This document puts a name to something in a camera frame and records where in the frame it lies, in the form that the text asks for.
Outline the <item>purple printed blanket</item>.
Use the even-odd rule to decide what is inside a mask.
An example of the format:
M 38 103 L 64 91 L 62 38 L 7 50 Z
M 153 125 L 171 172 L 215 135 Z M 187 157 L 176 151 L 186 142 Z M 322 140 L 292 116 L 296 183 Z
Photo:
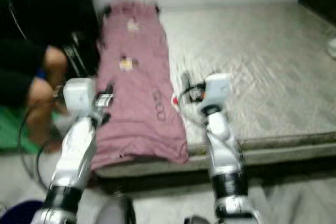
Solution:
M 116 0 L 107 6 L 98 88 L 110 84 L 110 120 L 98 129 L 92 169 L 137 158 L 187 162 L 186 130 L 173 107 L 170 54 L 156 3 Z

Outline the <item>white quilted mattress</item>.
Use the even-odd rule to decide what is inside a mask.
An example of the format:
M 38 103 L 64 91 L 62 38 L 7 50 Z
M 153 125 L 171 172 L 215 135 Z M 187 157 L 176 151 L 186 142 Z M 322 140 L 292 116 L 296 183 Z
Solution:
M 174 82 L 233 74 L 226 102 L 252 166 L 336 156 L 336 28 L 298 4 L 158 16 Z

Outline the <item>seated person in black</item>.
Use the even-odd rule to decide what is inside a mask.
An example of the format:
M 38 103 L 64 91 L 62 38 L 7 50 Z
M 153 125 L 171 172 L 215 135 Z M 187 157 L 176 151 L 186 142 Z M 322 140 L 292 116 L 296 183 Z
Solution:
M 29 138 L 55 152 L 52 113 L 68 113 L 55 99 L 69 75 L 67 47 L 99 35 L 93 0 L 5 0 L 1 32 L 0 104 L 29 109 Z

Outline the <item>green plastic stool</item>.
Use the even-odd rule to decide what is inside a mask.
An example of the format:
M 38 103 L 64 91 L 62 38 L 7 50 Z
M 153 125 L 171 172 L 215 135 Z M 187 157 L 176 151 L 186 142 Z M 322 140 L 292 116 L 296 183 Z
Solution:
M 10 153 L 17 150 L 17 132 L 21 125 L 26 109 L 0 107 L 0 147 L 1 152 Z M 25 126 L 21 134 L 21 147 L 28 154 L 36 154 L 40 147 L 29 138 L 29 130 Z

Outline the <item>silver left robot leg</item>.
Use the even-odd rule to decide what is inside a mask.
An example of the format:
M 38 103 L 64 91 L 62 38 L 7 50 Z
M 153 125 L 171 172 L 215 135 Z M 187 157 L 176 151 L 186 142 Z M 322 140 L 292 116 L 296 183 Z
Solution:
M 136 224 L 131 198 L 125 195 L 108 198 L 94 220 L 94 224 Z

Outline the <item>silver robot leg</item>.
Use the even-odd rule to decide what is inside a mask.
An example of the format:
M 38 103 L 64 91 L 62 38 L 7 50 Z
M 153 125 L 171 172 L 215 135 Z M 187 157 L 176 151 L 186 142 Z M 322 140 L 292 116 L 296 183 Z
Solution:
M 94 220 L 94 224 L 136 224 L 131 198 L 125 195 L 108 198 Z
M 197 215 L 192 215 L 183 219 L 183 224 L 211 224 L 208 219 Z

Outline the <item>silver right robot leg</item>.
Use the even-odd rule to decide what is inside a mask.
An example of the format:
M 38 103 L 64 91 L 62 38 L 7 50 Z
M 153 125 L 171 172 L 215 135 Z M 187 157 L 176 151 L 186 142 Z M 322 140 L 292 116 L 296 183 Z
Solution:
M 197 215 L 192 215 L 183 219 L 183 224 L 211 224 L 208 219 Z

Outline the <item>dark blue bucket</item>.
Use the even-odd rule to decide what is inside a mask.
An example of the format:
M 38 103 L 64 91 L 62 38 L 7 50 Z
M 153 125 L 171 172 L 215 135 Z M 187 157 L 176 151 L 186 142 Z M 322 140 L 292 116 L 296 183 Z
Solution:
M 31 224 L 35 214 L 43 207 L 42 200 L 26 200 L 9 207 L 0 217 L 0 224 Z

